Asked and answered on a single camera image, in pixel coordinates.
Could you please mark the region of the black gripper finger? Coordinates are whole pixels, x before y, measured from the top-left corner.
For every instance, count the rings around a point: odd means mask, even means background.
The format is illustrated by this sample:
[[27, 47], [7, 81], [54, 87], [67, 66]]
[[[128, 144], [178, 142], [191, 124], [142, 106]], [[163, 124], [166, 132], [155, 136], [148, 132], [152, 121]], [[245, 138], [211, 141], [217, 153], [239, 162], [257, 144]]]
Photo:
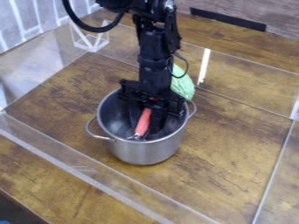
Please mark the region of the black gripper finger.
[[138, 101], [131, 101], [128, 103], [128, 113], [131, 125], [136, 126], [143, 113], [143, 107]]
[[167, 107], [156, 106], [152, 108], [151, 122], [150, 122], [151, 134], [156, 134], [164, 128], [167, 116], [168, 116]]

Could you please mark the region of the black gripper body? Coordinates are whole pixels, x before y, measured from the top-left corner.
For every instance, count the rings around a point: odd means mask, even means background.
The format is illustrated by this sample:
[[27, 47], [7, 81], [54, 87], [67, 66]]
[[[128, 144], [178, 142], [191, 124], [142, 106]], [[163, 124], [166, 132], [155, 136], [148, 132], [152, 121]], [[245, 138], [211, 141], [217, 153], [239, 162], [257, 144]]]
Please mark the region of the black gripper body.
[[123, 100], [138, 102], [150, 108], [160, 117], [183, 116], [186, 98], [176, 94], [170, 88], [155, 94], [144, 90], [142, 83], [135, 80], [120, 80], [120, 94]]

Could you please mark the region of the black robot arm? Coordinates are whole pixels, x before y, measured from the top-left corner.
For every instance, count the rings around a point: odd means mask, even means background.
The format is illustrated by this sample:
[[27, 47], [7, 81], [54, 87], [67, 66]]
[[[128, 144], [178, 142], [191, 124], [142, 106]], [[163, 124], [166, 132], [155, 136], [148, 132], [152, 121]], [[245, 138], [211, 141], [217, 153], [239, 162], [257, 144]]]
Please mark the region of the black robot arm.
[[151, 110], [148, 130], [160, 132], [170, 116], [180, 117], [183, 97], [171, 90], [174, 55], [182, 48], [174, 0], [96, 0], [119, 17], [132, 15], [139, 42], [139, 79], [120, 81], [120, 97]]

